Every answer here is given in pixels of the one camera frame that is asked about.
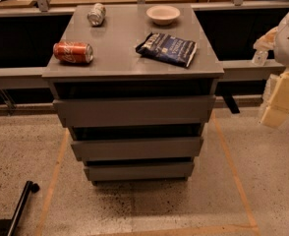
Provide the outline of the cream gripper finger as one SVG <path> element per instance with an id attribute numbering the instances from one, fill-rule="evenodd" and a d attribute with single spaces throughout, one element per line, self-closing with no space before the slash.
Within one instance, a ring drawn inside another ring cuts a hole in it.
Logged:
<path id="1" fill-rule="evenodd" d="M 289 117 L 289 68 L 279 76 L 270 75 L 262 99 L 260 122 L 279 127 Z"/>

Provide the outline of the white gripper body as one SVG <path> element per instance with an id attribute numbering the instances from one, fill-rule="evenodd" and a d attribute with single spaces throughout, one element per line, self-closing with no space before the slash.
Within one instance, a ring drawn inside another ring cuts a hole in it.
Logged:
<path id="1" fill-rule="evenodd" d="M 259 51 L 273 50 L 275 45 L 275 36 L 278 32 L 278 27 L 270 29 L 266 34 L 261 36 L 253 45 L 253 49 Z"/>

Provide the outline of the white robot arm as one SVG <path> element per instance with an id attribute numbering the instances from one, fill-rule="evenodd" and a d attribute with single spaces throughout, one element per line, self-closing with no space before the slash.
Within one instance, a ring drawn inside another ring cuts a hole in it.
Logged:
<path id="1" fill-rule="evenodd" d="M 254 43 L 256 51 L 252 62 L 263 66 L 272 50 L 274 59 L 282 64 L 286 70 L 276 78 L 276 84 L 270 98 L 266 101 L 266 108 L 260 122 L 265 126 L 277 128 L 289 116 L 289 12 L 279 25 L 269 30 Z"/>

